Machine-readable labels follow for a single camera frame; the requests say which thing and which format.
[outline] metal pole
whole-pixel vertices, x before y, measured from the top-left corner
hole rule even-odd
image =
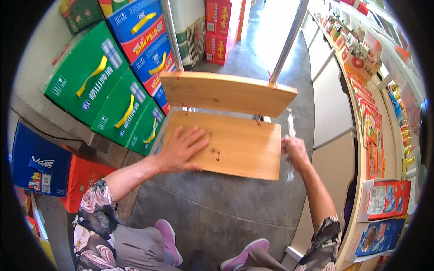
[[[288,34],[288,38],[286,39],[285,45],[283,46],[282,49],[282,53],[280,54],[279,60],[277,61],[276,67],[274,68],[273,74],[271,75],[270,82],[273,84],[277,81],[277,77],[279,77],[279,74],[282,71],[283,64],[285,63],[285,60],[288,57],[289,51],[291,50],[294,40],[296,39],[301,23],[306,14],[308,3],[309,0],[300,0],[300,4],[297,9],[297,13],[294,18],[293,25],[291,26],[291,30],[289,31]]]
[[[164,17],[166,18],[166,30],[170,44],[173,49],[173,58],[175,60],[176,69],[180,72],[184,70],[182,66],[181,54],[179,53],[178,41],[176,40],[175,26],[173,25],[172,11],[170,9],[169,0],[161,0]]]

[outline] purple shoe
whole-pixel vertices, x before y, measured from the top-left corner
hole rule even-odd
[[[242,267],[246,263],[250,251],[257,247],[262,247],[265,251],[268,251],[268,248],[270,247],[270,242],[265,238],[261,238],[249,243],[240,254],[222,262],[220,264],[220,270],[236,271],[238,268]]]
[[[175,246],[175,232],[170,223],[166,219],[159,219],[155,222],[154,228],[159,230],[163,236],[164,251],[173,255],[173,266],[180,266],[182,264],[182,257]]]

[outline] left hand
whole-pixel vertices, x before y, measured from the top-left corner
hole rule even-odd
[[[156,166],[160,173],[203,170],[200,164],[189,162],[188,160],[208,145],[209,140],[201,140],[205,135],[205,130],[199,130],[195,126],[178,138],[181,131],[182,126],[176,128],[169,143],[159,154],[155,155]]]

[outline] wooden plank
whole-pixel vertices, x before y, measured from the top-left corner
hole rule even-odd
[[[192,157],[205,170],[235,176],[278,180],[280,167],[280,124],[207,113],[174,111],[169,120],[163,148],[175,128],[182,132],[194,126],[205,129],[208,146]]]
[[[278,117],[297,96],[292,87],[234,75],[208,72],[162,72],[171,106],[215,109]]]

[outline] green cardboard box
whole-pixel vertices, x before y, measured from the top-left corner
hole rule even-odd
[[[59,11],[73,35],[95,22],[104,20],[97,0],[62,0]]]
[[[136,129],[134,130],[128,149],[143,155],[149,155],[155,138],[164,121],[164,115],[157,104],[150,100],[145,111],[141,114]]]
[[[63,110],[92,126],[128,63],[104,21],[73,38],[66,48],[41,89]]]
[[[140,115],[152,100],[127,69],[101,107],[91,130],[127,147]]]

